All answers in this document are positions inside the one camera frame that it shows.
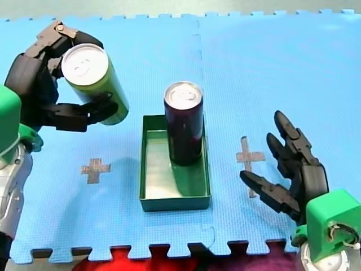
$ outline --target purple fabric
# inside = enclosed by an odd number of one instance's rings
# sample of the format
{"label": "purple fabric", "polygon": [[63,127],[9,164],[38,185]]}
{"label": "purple fabric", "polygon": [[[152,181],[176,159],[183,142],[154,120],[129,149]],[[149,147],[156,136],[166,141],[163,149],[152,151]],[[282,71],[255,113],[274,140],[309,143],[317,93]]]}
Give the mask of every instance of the purple fabric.
{"label": "purple fabric", "polygon": [[295,271],[295,253],[285,253],[281,243],[268,243],[270,253],[249,256],[245,253],[212,263],[208,271]]}

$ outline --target green tray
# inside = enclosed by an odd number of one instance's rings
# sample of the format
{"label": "green tray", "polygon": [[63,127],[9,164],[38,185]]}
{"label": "green tray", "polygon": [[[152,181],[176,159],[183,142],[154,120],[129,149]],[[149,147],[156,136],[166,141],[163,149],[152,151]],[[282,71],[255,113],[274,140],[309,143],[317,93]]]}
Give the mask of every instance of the green tray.
{"label": "green tray", "polygon": [[144,211],[207,209],[210,201],[205,130],[202,158],[181,167],[169,159],[164,115],[143,117],[140,202]]}

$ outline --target silver can top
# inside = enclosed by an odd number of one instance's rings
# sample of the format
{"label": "silver can top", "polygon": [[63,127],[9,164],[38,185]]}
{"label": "silver can top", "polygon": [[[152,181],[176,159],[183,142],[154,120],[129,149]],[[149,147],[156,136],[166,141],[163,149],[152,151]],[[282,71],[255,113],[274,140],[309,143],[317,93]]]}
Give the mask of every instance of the silver can top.
{"label": "silver can top", "polygon": [[167,88],[164,100],[170,107],[187,110],[200,104],[202,101],[202,91],[194,83],[181,81]]}
{"label": "silver can top", "polygon": [[100,81],[108,71],[107,53],[97,45],[83,43],[63,56],[61,71],[71,84],[89,86]]}

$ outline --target blue foam mat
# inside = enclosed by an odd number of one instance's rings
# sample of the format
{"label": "blue foam mat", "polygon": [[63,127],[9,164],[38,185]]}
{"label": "blue foam mat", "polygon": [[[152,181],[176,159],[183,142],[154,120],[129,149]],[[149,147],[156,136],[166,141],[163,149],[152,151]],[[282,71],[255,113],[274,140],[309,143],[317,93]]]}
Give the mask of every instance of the blue foam mat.
{"label": "blue foam mat", "polygon": [[[131,110],[120,125],[94,125],[87,133],[41,130],[45,146],[33,154],[13,260],[30,263],[32,250],[50,248],[51,262],[67,262],[77,247],[91,247],[91,260],[108,260],[112,246],[131,246],[130,257],[145,258],[150,244],[169,244],[168,255],[182,257],[189,256],[189,243],[226,255],[232,241],[249,241],[249,254],[267,253],[265,241],[289,239],[294,224],[248,198],[236,153],[247,136],[252,151],[266,154],[253,171],[288,185],[265,139],[267,132],[276,134],[277,109],[309,138],[331,189],[348,189],[361,200],[354,181],[361,151],[361,16],[352,10],[298,13],[65,19],[103,41]],[[16,41],[1,44],[3,80],[15,55],[49,22],[0,22],[2,33]],[[144,213],[138,199],[142,116],[162,113],[165,88],[179,80],[204,88],[212,205],[204,211]],[[59,90],[61,102],[80,102],[63,80]],[[96,185],[87,185],[80,174],[91,158],[112,165]],[[288,244],[286,250],[294,248]]]}

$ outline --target green 3d-printed part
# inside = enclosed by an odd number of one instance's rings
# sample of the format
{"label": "green 3d-printed part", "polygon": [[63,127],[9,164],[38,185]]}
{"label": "green 3d-printed part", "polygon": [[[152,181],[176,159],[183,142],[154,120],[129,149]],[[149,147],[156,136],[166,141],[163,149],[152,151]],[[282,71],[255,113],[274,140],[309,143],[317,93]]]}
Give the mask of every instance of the green 3d-printed part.
{"label": "green 3d-printed part", "polygon": [[21,100],[8,89],[0,85],[0,156],[9,163],[18,142],[31,147],[31,151],[40,151],[43,141],[35,130],[20,123]]}
{"label": "green 3d-printed part", "polygon": [[6,162],[12,159],[15,151],[16,145],[11,146],[19,140],[20,111],[20,98],[0,85],[0,153],[6,152],[1,156]]}
{"label": "green 3d-printed part", "polygon": [[307,225],[297,228],[292,244],[299,246],[307,240],[315,263],[359,241],[361,204],[347,191],[335,190],[307,204],[306,220]]}

